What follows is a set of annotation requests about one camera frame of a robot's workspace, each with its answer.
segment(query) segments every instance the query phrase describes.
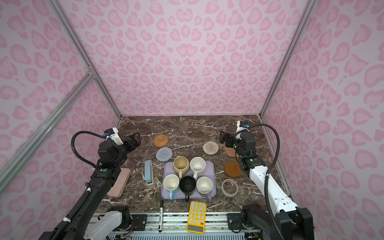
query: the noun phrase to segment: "black marker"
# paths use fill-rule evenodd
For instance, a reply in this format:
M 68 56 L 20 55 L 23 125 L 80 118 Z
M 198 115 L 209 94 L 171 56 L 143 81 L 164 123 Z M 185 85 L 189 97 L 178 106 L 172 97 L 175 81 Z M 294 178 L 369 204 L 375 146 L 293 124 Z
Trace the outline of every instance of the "black marker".
M 160 220 L 159 220 L 159 232 L 163 229 L 163 200 L 160 201 Z

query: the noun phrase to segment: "yellow calculator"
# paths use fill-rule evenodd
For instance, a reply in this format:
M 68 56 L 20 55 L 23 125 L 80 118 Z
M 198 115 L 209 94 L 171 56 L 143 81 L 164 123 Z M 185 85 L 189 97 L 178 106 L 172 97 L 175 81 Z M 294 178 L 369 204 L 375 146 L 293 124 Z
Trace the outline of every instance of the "yellow calculator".
M 207 205 L 203 202 L 192 201 L 189 207 L 189 215 L 187 222 L 187 232 L 204 233 L 205 229 L 205 212 Z

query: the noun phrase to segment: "blue mug handle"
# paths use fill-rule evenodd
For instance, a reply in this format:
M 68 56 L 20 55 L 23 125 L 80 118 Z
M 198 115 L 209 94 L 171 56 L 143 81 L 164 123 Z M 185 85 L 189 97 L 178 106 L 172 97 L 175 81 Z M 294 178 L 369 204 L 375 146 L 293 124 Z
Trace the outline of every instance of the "blue mug handle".
M 211 197 L 210 192 L 207 194 L 207 199 L 208 199 L 208 202 L 212 202 L 212 197 Z

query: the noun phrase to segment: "pink phone case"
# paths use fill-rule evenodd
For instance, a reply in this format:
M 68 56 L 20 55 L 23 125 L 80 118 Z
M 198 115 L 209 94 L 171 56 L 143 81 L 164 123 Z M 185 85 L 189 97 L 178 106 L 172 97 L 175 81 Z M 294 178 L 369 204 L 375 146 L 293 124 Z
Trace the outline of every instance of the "pink phone case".
M 131 174 L 131 170 L 128 168 L 121 168 L 121 172 L 113 185 L 113 187 L 109 190 L 107 195 L 109 197 L 121 197 L 121 194 L 124 190 L 125 185 L 127 184 L 129 175 Z

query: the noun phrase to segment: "pink wallpaper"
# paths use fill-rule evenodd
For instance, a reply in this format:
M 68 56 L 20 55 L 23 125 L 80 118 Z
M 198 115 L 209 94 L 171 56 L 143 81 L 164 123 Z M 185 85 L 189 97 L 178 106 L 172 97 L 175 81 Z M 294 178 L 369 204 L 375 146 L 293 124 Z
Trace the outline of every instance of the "pink wallpaper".
M 38 239 L 65 217 L 85 190 L 92 167 L 72 153 L 72 135 L 80 130 L 102 134 L 115 127 L 116 115 L 94 82 L 0 195 L 0 239 Z M 96 163 L 103 139 L 81 134 L 76 149 Z
M 44 0 L 0 3 L 0 170 L 85 73 Z
M 266 122 L 323 240 L 384 238 L 384 2 L 321 0 Z
M 122 114 L 259 113 L 306 0 L 63 0 Z

